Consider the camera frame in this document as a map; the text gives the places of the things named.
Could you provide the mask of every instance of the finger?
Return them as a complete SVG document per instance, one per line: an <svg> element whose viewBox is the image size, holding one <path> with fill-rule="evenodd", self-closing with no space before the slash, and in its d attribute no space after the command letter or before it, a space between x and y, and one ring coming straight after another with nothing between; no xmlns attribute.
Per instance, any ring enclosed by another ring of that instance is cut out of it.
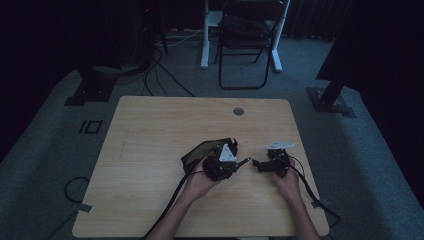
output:
<svg viewBox="0 0 424 240"><path fill-rule="evenodd" d="M196 166L196 168L194 168L194 170L196 171L196 172L199 172L199 171L203 171L204 169L203 169L203 161L205 161L205 159L206 159L207 157L204 157L204 158L202 158L200 161L199 161L199 163L197 164L197 166Z"/></svg>
<svg viewBox="0 0 424 240"><path fill-rule="evenodd" d="M272 173L271 173L271 178L272 178L272 180L274 180L275 182L277 182L278 180L280 180L280 179L281 179L281 177L280 177L280 176L278 176L277 172L272 172Z"/></svg>
<svg viewBox="0 0 424 240"><path fill-rule="evenodd" d="M292 165L293 167L295 167L296 161L294 160L294 158L292 158L291 156L289 156L289 159L290 159L290 165Z"/></svg>

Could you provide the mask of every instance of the chair leg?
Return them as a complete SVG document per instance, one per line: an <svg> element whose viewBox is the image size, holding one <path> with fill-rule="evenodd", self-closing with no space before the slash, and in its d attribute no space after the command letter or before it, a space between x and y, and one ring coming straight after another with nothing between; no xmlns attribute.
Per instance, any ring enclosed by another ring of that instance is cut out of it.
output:
<svg viewBox="0 0 424 240"><path fill-rule="evenodd" d="M218 46L216 47L215 61L214 61L215 64L216 64L216 61L218 59L219 46L221 46L221 36L219 36L219 38L218 38Z"/></svg>
<svg viewBox="0 0 424 240"><path fill-rule="evenodd" d="M269 65L271 63L271 56L272 56L272 46L268 47L268 60L266 62L266 70L265 70L265 79L264 79L264 83L262 86L264 86L266 84L266 82L268 81L268 73L269 73Z"/></svg>
<svg viewBox="0 0 424 240"><path fill-rule="evenodd" d="M219 83L219 86L220 86L222 89L225 89L225 87L222 85L222 52L223 52L222 48L223 48L223 46L222 46L222 42L220 41L220 42L218 43L218 51L219 51L219 53L218 53L218 57L219 57L219 66L218 66L218 83Z"/></svg>
<svg viewBox="0 0 424 240"><path fill-rule="evenodd" d="M268 60L266 63L266 69L265 69L265 77L263 82L260 85L257 86L241 86L241 87L226 87L222 85L222 53L223 53L223 46L221 44L219 45L219 70L218 70L218 82L219 82L219 86L221 87L221 89L224 90L248 90L248 89L260 89L263 86L265 86L265 84L268 81L268 73L269 73L269 66L270 66L270 62L271 62L271 56L272 56L272 48L268 47L269 51L268 51Z"/></svg>
<svg viewBox="0 0 424 240"><path fill-rule="evenodd" d="M261 50L259 51L258 55L256 55L255 61L253 61L253 63L256 63L256 62L258 61L258 59L259 59L259 57L261 56L261 54L262 54L262 51L263 51L263 50L264 50L264 49L263 49L263 48L261 48Z"/></svg>

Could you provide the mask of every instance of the forearm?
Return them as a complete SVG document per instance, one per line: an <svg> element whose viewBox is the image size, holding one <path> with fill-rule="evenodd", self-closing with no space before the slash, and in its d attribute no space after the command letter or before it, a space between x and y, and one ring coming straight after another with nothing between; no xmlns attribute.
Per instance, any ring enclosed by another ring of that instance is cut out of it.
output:
<svg viewBox="0 0 424 240"><path fill-rule="evenodd" d="M293 215L293 222L296 228L299 240L318 240L320 239L318 232L309 217L303 201L289 203L290 210Z"/></svg>
<svg viewBox="0 0 424 240"><path fill-rule="evenodd" d="M190 208L193 200L181 195L165 217L158 223L158 225L147 236L148 240L167 240L174 239L174 236L183 221L188 209Z"/></svg>

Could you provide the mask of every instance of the metal stand base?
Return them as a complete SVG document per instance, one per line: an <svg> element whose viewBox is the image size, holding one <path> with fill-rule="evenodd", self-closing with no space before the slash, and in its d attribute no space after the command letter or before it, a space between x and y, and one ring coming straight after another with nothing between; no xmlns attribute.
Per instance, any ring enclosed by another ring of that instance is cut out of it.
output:
<svg viewBox="0 0 424 240"><path fill-rule="evenodd" d="M74 96L68 97L65 106L83 106L85 102L107 102L115 87L116 78L98 76L100 85L97 89L88 91L87 84L83 80L78 89L75 91Z"/></svg>
<svg viewBox="0 0 424 240"><path fill-rule="evenodd" d="M346 106L345 101L342 96L338 96L336 101L333 104L327 105L323 104L320 101L322 94L325 91L325 88L306 88L308 91L309 97L311 98L312 104L316 112L326 112L326 113L341 113L345 118L356 118L355 113L351 107Z"/></svg>

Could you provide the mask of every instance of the cable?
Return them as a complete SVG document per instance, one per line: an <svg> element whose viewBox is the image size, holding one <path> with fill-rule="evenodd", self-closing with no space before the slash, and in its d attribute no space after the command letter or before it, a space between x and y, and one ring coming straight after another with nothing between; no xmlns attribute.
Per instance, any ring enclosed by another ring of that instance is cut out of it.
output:
<svg viewBox="0 0 424 240"><path fill-rule="evenodd" d="M297 158L295 158L295 157L293 157L293 156L290 156L290 155L289 155L289 157L293 158L294 160L296 160L296 161L299 163L300 167L302 168L303 176L305 176L305 169L303 169L303 165L302 165L302 163L301 163L299 160L297 160Z"/></svg>
<svg viewBox="0 0 424 240"><path fill-rule="evenodd" d="M72 178L71 180L69 180L66 183L65 188L63 189L66 199L68 199L69 201L71 201L73 203L82 203L82 199L81 200L75 200L75 199L71 198L68 194L68 187L72 182L74 182L75 180L80 180L80 179L87 181L87 183L90 182L90 180L86 177L75 177L75 178Z"/></svg>
<svg viewBox="0 0 424 240"><path fill-rule="evenodd" d="M336 240L333 236L331 236L331 234L327 234L327 237L328 237L330 240Z"/></svg>
<svg viewBox="0 0 424 240"><path fill-rule="evenodd" d="M63 226L65 226L65 224L68 223L69 220L71 220L77 213L78 211L74 211L69 214L68 217L46 238L46 240L53 239L53 237L59 232L59 230L62 229Z"/></svg>
<svg viewBox="0 0 424 240"><path fill-rule="evenodd" d="M71 183L72 182L74 182L75 180L85 180L85 181L87 181L87 183L89 183L90 182L90 180L88 179L88 178L86 178L86 177L75 177L75 178L72 178L71 180L69 180L67 183L66 183L66 185L65 185L65 188L64 188L64 194L65 194L65 197L66 197L66 199L68 199L69 201L71 201L71 202L73 202L73 203L82 203L82 200L75 200L75 199L73 199L73 198L71 198L70 196L69 196L69 194L68 194L68 188L69 188L69 185L71 185ZM77 215L77 213L78 213L78 210L73 210L69 215L68 215L68 217L63 221L63 222L61 222L60 224L59 224L59 226L57 226L56 228L55 228L55 230L46 238L46 240L50 240L50 239L53 239L53 237L60 231L60 229L62 229L63 228L63 226L65 226L65 224L66 223L68 223L75 215Z"/></svg>
<svg viewBox="0 0 424 240"><path fill-rule="evenodd" d="M115 85L116 86L122 86L122 85L127 85L127 84L130 84L130 83L133 83L133 82L135 82L135 81L137 81L137 80L139 80L141 77L143 77L144 76L144 74L142 74L141 76L137 76L137 77L135 77L135 78L133 78L133 79L131 79L131 80L128 80L128 81L126 81L126 82L124 82L124 81L122 81L122 82L117 82L117 83L115 83Z"/></svg>
<svg viewBox="0 0 424 240"><path fill-rule="evenodd" d="M121 72L117 72L117 73L104 73L104 72L100 72L98 70L97 73L105 76L105 77L115 77L115 78L120 78L120 77L128 77L128 76L136 76L138 74L142 74L144 73L150 66L150 62L143 62L140 63L138 67L130 69L130 70L126 70L126 71L121 71Z"/></svg>
<svg viewBox="0 0 424 240"><path fill-rule="evenodd" d="M153 229L159 224L160 221L162 221L162 219L165 217L165 215L168 213L169 209L171 209L172 204L174 204L175 199L178 196L178 193L180 192L182 186L184 185L184 183L186 182L187 178L194 173L200 173L203 171L199 171L199 172L193 172L194 167L192 167L191 169L189 169L189 171L187 171L187 173L184 175L184 177L180 180L180 183L178 184L177 188L174 191L174 194L172 195L171 199L168 202L168 205L166 206L166 208L163 210L162 214L159 216L159 218L156 220L156 222L153 224L153 226L150 228L150 230L144 235L144 237L142 239L146 239L147 236L149 236L149 234L153 231Z"/></svg>
<svg viewBox="0 0 424 240"><path fill-rule="evenodd" d="M153 61L155 61L166 73L168 73L169 76L171 76L172 79L180 86L182 87L188 94L190 94L192 97L195 97L193 93L191 93L186 87L184 87L175 77L172 75L160 62L158 62L156 59L152 58Z"/></svg>
<svg viewBox="0 0 424 240"><path fill-rule="evenodd" d="M293 159L295 159L296 161L299 162L300 166L302 167L303 170L303 165L302 163L297 160L295 157L292 157ZM297 170L294 166L292 166L291 164L289 164L289 167L292 168L293 170L296 171L296 173L299 175L299 178L302 180L303 184L305 185L306 191L308 192L309 196L312 198L312 200L314 200L314 202L321 207L324 211L328 212L330 215L332 215L333 217L336 218L336 221L330 225L330 228L334 228L340 221L341 221L341 217L339 215L337 215L336 213L334 213L331 209L329 209L328 207L326 207L324 204L322 204L318 198L315 196L315 194L312 192L311 187L309 186L308 182L306 181L305 178L305 172L303 171L303 174Z"/></svg>
<svg viewBox="0 0 424 240"><path fill-rule="evenodd" d="M153 95L153 92L150 90L150 88L149 88L149 86L148 86L148 84L147 84L147 78L148 78L148 76L149 76L149 74L150 74L150 71L152 71L157 65L159 65L181 88L183 88L188 94L190 94L192 97L195 97L194 96L194 94L192 93L192 92L190 92L190 90L188 90L186 87L184 87L184 85L182 85L175 77L174 77L174 75L172 75L161 63L160 63L160 60L162 59L162 57L163 57L163 54L162 54L162 51L160 50L160 49L158 49L157 47L154 47L154 50L157 50L158 51L158 53L160 54L159 56L159 59L158 60L156 60L153 56L152 56L152 60L154 61L154 64L149 68L149 70L147 70L147 72L146 72L146 74L144 75L144 86L143 86L143 89L142 89L142 91L141 91L141 95L143 96L143 94L144 94L144 89L147 89L147 91L149 92L149 94L151 95L151 96L154 96ZM157 78L157 81L158 81L158 83L159 83L159 85L160 85L160 87L161 87L161 89L162 89L162 91L166 94L166 96L168 96L168 94L166 93L166 91L165 91L165 89L162 87L162 85L160 84L160 82L159 82L159 79Z"/></svg>
<svg viewBox="0 0 424 240"><path fill-rule="evenodd" d="M176 42L176 43L174 43L174 44L170 44L170 45L168 45L168 47L174 47L174 46L177 46L178 44L180 44L180 43L182 43L182 42L184 42L184 41L186 41L186 40L188 40L188 39L190 39L190 38L192 38L192 37L197 36L197 35L198 35L198 34L199 34L202 30L203 30L203 28L202 28L202 29L200 29L200 30L197 30L194 34L189 35L189 36L170 36L170 37L168 37L167 39L171 39L171 38L184 38L184 39L182 39L182 40L180 40L180 41L178 41L178 42ZM157 45L159 45L159 46L163 46L163 44L161 44L160 42L157 42L155 45L156 45L156 46L157 46Z"/></svg>

